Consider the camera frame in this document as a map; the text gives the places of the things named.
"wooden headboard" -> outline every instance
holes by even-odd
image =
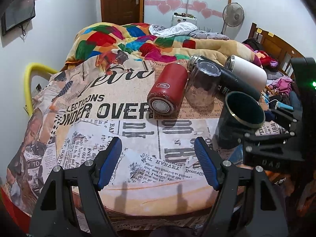
[[[279,61],[278,70],[294,78],[290,59],[303,55],[280,37],[262,30],[255,23],[252,24],[248,38],[256,38],[263,46],[264,51]]]

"white thermos bottle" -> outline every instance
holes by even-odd
[[[236,55],[231,55],[227,58],[225,68],[253,86],[259,92],[261,92],[267,84],[267,74],[262,68]]]

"bed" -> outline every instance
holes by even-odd
[[[256,23],[252,23],[248,38],[256,38],[262,44],[264,51],[279,61],[278,70],[294,79],[290,59],[303,57],[298,50],[277,35],[258,28]]]
[[[235,40],[159,38],[148,28],[97,23],[77,34],[65,70],[52,75],[34,98],[23,143],[8,166],[4,191],[21,210],[32,213],[54,166],[68,169],[93,160],[119,136],[124,156],[100,192],[116,230],[165,223],[196,227],[205,221],[216,192],[203,176],[192,141],[202,136],[211,143],[222,99],[199,109],[184,98],[178,114],[161,117],[149,110],[147,94],[168,63],[186,67],[190,56],[199,54],[224,65],[230,55],[253,62],[255,54]],[[231,153],[220,151],[223,158]],[[80,209],[79,191],[73,191]]]

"fan grille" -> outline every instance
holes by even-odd
[[[229,27],[237,27],[245,18],[244,9],[238,3],[229,3],[223,11],[224,23]]]

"blue gripper pad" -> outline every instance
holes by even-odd
[[[209,157],[207,150],[210,152],[216,153],[214,154],[214,163]],[[220,182],[218,181],[222,175],[222,168],[220,166],[221,158],[215,151],[211,151],[207,146],[206,142],[202,137],[198,137],[194,141],[194,151],[197,156],[197,159],[202,167],[203,173],[207,180],[207,183],[214,188],[214,190],[218,191],[220,189]]]
[[[107,156],[101,170],[100,170],[100,180],[98,182],[98,187],[103,189],[107,186],[111,180],[111,176],[114,172],[118,159],[122,153],[122,141],[117,138],[116,143],[113,145],[109,155]]]

